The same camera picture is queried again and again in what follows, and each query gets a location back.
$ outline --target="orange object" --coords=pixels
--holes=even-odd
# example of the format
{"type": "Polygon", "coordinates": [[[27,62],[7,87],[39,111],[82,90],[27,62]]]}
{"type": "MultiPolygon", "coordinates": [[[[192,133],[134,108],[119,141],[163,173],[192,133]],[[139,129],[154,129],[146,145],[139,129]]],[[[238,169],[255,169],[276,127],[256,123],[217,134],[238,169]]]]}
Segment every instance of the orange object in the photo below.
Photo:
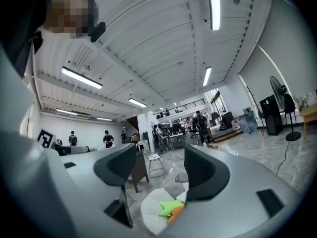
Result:
{"type": "Polygon", "coordinates": [[[174,210],[172,210],[172,216],[168,219],[168,223],[171,224],[177,218],[177,216],[182,213],[183,210],[183,205],[177,206],[174,210]]]}

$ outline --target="wooden platform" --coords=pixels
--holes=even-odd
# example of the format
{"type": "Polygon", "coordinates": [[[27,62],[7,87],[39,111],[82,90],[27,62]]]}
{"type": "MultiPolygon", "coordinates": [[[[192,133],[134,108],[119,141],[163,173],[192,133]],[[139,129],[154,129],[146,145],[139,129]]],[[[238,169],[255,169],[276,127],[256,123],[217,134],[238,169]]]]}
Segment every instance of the wooden platform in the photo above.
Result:
{"type": "Polygon", "coordinates": [[[240,135],[241,133],[243,133],[243,132],[242,131],[240,131],[240,132],[232,131],[232,132],[229,132],[229,133],[227,133],[225,135],[213,137],[212,138],[212,142],[219,143],[219,142],[225,141],[227,139],[230,139],[232,137],[235,137],[237,135],[240,135]]]}

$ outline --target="floor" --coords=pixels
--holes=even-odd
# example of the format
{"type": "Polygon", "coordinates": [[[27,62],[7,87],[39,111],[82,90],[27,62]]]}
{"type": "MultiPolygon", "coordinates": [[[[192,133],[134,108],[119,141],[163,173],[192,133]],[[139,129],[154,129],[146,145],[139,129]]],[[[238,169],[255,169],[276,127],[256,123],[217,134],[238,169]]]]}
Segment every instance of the floor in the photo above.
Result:
{"type": "MultiPolygon", "coordinates": [[[[303,127],[295,128],[303,135],[303,127]]],[[[261,130],[251,134],[241,134],[224,142],[218,143],[219,151],[229,154],[243,156],[253,159],[277,173],[278,176],[290,184],[300,194],[310,183],[315,174],[317,162],[317,125],[308,127],[308,136],[304,141],[303,137],[294,142],[287,142],[285,136],[290,132],[290,128],[285,128],[278,136],[268,136],[266,131],[264,136],[261,130]]],[[[188,139],[187,143],[201,145],[199,137],[188,139]]],[[[141,180],[138,183],[139,193],[136,193],[130,180],[127,181],[126,191],[131,196],[127,197],[130,214],[134,223],[133,230],[143,234],[145,237],[154,236],[143,225],[140,206],[144,198],[154,189],[165,187],[167,184],[174,183],[174,179],[179,173],[185,173],[184,168],[184,149],[169,151],[162,154],[162,164],[167,170],[167,174],[159,178],[150,178],[150,182],[141,180]]],[[[159,164],[152,163],[153,169],[158,168],[159,164]]],[[[151,175],[160,175],[162,170],[151,172],[151,175]]]]}

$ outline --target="black cabinet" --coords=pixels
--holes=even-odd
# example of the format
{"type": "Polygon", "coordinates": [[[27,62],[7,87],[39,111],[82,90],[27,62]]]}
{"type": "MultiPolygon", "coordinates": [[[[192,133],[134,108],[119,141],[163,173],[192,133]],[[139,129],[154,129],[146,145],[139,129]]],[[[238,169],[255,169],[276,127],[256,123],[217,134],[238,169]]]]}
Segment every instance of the black cabinet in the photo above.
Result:
{"type": "Polygon", "coordinates": [[[274,95],[260,101],[268,135],[278,135],[283,130],[281,114],[274,95]]]}

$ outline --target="glossy tiled floor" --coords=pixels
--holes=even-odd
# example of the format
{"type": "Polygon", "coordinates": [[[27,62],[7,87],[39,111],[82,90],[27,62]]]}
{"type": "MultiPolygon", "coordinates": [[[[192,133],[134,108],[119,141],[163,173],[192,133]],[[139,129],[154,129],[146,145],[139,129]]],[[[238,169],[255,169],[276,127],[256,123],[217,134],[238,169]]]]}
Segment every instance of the glossy tiled floor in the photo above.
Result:
{"type": "MultiPolygon", "coordinates": [[[[295,130],[303,134],[302,127],[297,127],[295,130]]],[[[305,141],[301,137],[297,141],[288,143],[285,140],[285,136],[289,132],[290,128],[285,128],[278,136],[268,136],[266,131],[264,136],[262,136],[261,130],[258,129],[251,134],[241,134],[219,143],[219,151],[253,159],[276,173],[278,166],[285,159],[285,151],[287,149],[286,161],[280,166],[278,176],[302,194],[305,192],[315,173],[317,162],[317,126],[309,126],[308,136],[305,141]]],[[[188,139],[187,143],[201,144],[198,138],[188,139]]],[[[149,183],[143,179],[138,183],[139,193],[135,192],[133,184],[128,180],[126,190],[131,196],[131,198],[128,197],[128,205],[134,223],[133,230],[140,232],[143,236],[153,235],[143,225],[140,205],[152,190],[174,183],[177,174],[186,172],[184,160],[179,160],[182,158],[184,158],[184,149],[175,150],[174,152],[169,151],[163,154],[161,161],[167,170],[167,174],[159,178],[150,178],[149,183]]],[[[148,169],[149,162],[147,159],[145,160],[148,169]]],[[[151,165],[151,169],[159,168],[159,162],[152,163],[151,165]]],[[[160,174],[162,174],[162,170],[151,172],[152,176],[160,174]]]]}

